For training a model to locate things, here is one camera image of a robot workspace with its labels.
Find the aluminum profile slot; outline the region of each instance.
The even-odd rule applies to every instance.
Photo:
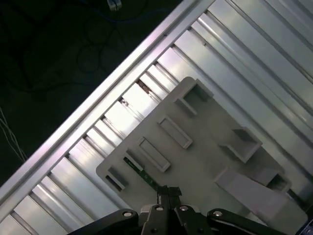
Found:
[[[163,100],[167,95],[166,92],[154,79],[152,79],[149,75],[144,74],[140,77],[140,80],[146,84],[151,91],[156,94],[161,100]]]
[[[266,5],[259,0],[250,0],[249,2],[233,0],[233,2],[255,22],[256,27],[260,27],[258,31],[262,30],[266,33],[263,33],[263,37],[267,38],[290,63],[300,71],[305,70],[311,77],[313,76],[313,52],[276,14],[270,14]]]
[[[91,128],[87,132],[87,136],[106,154],[105,156],[108,156],[114,150],[112,144],[95,128]]]
[[[152,76],[159,84],[162,84],[167,93],[171,92],[177,85],[168,76],[161,72],[155,65],[152,65],[148,69],[148,74]]]
[[[92,223],[94,220],[74,202],[61,188],[59,188],[49,177],[44,177],[41,181],[41,185],[50,192],[50,194],[56,198],[60,203],[66,205],[66,209],[69,210],[75,217],[85,226]]]
[[[16,221],[12,216],[8,215],[0,223],[1,234],[4,235],[34,235],[29,233],[23,226]]]
[[[137,83],[129,88],[123,98],[143,117],[157,106],[157,103]]]
[[[44,187],[41,185],[37,185],[33,189],[33,193],[36,195],[38,200],[36,201],[39,205],[44,205],[43,208],[47,208],[51,211],[51,214],[54,215],[54,219],[59,224],[62,225],[63,228],[66,229],[67,232],[75,231],[81,227],[83,227],[83,223],[81,223],[64,205],[62,205],[53,195],[50,194]]]
[[[170,162],[144,137],[138,142],[138,150],[161,172],[170,167]]]
[[[14,211],[40,235],[67,234],[65,229],[29,196],[25,197]]]
[[[118,146],[122,142],[122,139],[102,120],[97,121],[94,126],[99,130],[102,135],[108,138],[108,140],[113,144],[114,147]]]
[[[123,137],[128,136],[139,124],[139,120],[136,119],[120,102],[116,102],[105,113],[105,117],[123,135]]]
[[[78,201],[80,207],[95,220],[118,210],[114,202],[66,158],[63,158],[52,169],[50,179],[66,194]]]
[[[192,139],[169,116],[163,116],[157,123],[182,148],[187,149],[191,145]]]

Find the screw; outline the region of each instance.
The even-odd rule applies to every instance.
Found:
[[[183,212],[185,212],[185,211],[188,210],[188,207],[186,207],[186,206],[181,206],[180,209],[181,209]]]
[[[217,217],[220,217],[220,216],[223,215],[223,213],[220,212],[220,211],[215,211],[215,212],[213,212],[213,214],[214,214],[215,216],[217,216]]]
[[[125,216],[125,217],[129,217],[129,216],[132,216],[132,212],[125,212],[124,214],[123,214],[123,216]]]

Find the rectangular cutout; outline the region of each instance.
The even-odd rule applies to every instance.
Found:
[[[165,172],[171,165],[145,138],[141,138],[139,141],[139,151],[161,172]]]
[[[158,124],[184,149],[191,145],[191,138],[169,116],[164,116]]]
[[[109,176],[106,176],[106,179],[120,192],[122,188]]]
[[[134,154],[133,154],[130,150],[127,150],[127,151],[126,151],[125,157],[126,157],[132,164],[134,164],[134,166],[137,167],[138,170],[143,171],[144,166],[139,162],[139,160],[134,156]]]
[[[228,155],[235,156],[246,163],[262,143],[245,127],[233,131],[235,135],[230,136],[226,143],[221,143],[219,146]]]
[[[109,168],[107,176],[114,182],[109,180],[118,191],[124,190],[128,185],[128,182],[113,167]]]
[[[184,100],[183,98],[179,98],[175,101],[175,103],[181,108],[183,109],[188,116],[190,116],[191,118],[196,116],[198,113],[197,111],[191,107],[188,102],[186,100]]]
[[[287,178],[281,174],[277,174],[267,185],[273,191],[287,192],[291,184]]]
[[[198,113],[192,104],[199,101],[207,102],[209,98],[213,97],[213,94],[198,80],[194,80],[191,77],[185,79],[191,80],[191,85],[178,96],[175,103],[190,117],[194,117]]]

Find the raised rectangular tab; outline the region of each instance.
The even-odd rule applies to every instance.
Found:
[[[262,143],[245,127],[233,131],[235,135],[230,136],[227,143],[221,143],[220,147],[228,155],[235,156],[246,163]]]
[[[193,105],[189,100],[189,96],[195,94],[200,98],[200,100],[206,102],[209,98],[213,97],[213,94],[202,83],[200,83],[199,80],[194,80],[192,77],[187,77],[185,79],[191,80],[192,82],[177,97],[175,103],[190,117],[194,117],[198,113],[192,107]]]
[[[158,124],[181,147],[186,149],[191,145],[192,139],[169,116],[165,115],[162,117]]]
[[[139,151],[161,172],[165,172],[171,165],[169,161],[145,138],[141,138],[139,141]]]

